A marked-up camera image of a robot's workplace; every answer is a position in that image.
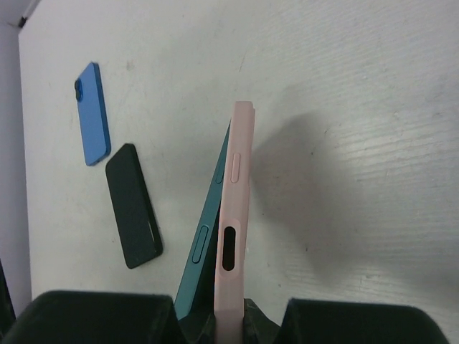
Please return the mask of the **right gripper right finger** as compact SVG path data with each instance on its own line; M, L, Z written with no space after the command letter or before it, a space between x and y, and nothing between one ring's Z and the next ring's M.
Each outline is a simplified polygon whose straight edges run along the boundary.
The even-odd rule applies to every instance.
M244 344L272 344L280 326L269 319L251 299L244 299Z

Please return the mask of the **pink phone case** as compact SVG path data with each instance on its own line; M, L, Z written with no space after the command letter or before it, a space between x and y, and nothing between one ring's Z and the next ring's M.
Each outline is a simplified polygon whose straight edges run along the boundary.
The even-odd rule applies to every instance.
M254 128L252 102L237 101L230 121L219 213L214 280L216 343L243 342L244 261Z

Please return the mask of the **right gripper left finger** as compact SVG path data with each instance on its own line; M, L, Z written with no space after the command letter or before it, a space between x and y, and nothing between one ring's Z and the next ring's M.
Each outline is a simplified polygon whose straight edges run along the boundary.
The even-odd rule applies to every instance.
M212 310L189 313L180 319L179 326L186 343L215 343L216 320Z

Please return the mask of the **teal smartphone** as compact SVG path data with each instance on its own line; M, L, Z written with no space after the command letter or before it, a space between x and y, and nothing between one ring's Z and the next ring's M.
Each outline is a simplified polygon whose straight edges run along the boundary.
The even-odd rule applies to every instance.
M219 208L228 139L226 134L176 294L174 307L179 320L201 308L213 307Z

